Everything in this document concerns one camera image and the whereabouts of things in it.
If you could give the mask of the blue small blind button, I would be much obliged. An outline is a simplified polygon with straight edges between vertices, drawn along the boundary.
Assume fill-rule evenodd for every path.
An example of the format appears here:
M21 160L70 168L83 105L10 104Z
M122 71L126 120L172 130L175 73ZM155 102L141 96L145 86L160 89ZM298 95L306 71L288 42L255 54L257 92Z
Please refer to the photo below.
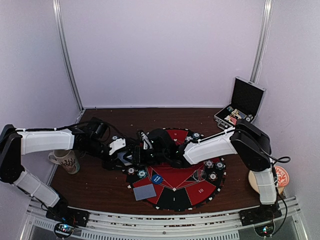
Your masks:
M159 174L155 174L151 177L151 182L155 185L159 185L163 182L163 177Z

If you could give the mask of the green chips stack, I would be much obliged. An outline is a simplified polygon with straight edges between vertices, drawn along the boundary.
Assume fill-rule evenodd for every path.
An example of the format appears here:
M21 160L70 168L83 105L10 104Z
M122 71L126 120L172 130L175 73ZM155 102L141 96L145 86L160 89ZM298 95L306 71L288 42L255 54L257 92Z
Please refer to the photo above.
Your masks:
M223 168L224 168L224 164L222 163L222 162L216 162L215 163L215 168L217 169L217 170L222 170Z
M192 138L194 139L194 140L198 140L199 138L200 138L200 134L198 133L198 132L194 132L193 134L192 134Z

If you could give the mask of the dealt blue card seat two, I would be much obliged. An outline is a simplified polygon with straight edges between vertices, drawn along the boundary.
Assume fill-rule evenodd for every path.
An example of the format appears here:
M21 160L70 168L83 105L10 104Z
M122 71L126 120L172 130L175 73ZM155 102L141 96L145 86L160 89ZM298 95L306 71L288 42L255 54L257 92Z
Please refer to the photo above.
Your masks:
M136 201L145 200L157 196L153 184L135 187L133 189L133 193Z

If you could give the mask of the clear round dealer button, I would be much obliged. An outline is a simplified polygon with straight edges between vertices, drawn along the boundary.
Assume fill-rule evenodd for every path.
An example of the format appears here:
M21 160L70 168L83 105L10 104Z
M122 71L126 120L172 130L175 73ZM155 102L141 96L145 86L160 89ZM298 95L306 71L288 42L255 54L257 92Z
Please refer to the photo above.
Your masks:
M197 169L193 172L192 178L196 182L202 182L207 178L207 173L203 169Z

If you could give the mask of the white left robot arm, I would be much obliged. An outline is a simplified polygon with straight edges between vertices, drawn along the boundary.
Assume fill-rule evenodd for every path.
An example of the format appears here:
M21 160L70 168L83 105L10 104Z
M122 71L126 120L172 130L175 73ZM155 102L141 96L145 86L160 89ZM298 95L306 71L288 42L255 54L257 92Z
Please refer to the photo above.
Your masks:
M0 134L0 180L41 202L61 222L72 218L67 200L32 174L24 158L43 158L53 151L80 151L116 166L115 154L134 143L114 125L98 118L57 128L16 128L7 124Z

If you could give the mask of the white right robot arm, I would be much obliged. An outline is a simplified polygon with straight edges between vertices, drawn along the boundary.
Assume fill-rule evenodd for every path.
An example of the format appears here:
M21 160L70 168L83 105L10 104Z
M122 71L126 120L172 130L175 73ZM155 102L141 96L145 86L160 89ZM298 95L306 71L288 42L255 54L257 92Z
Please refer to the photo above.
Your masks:
M260 206L254 211L266 221L278 210L270 138L240 120L221 133L202 137L188 129L158 128L142 136L127 157L129 185L150 188L145 200L160 210L182 212L210 202L226 178L223 157L237 155L254 174Z

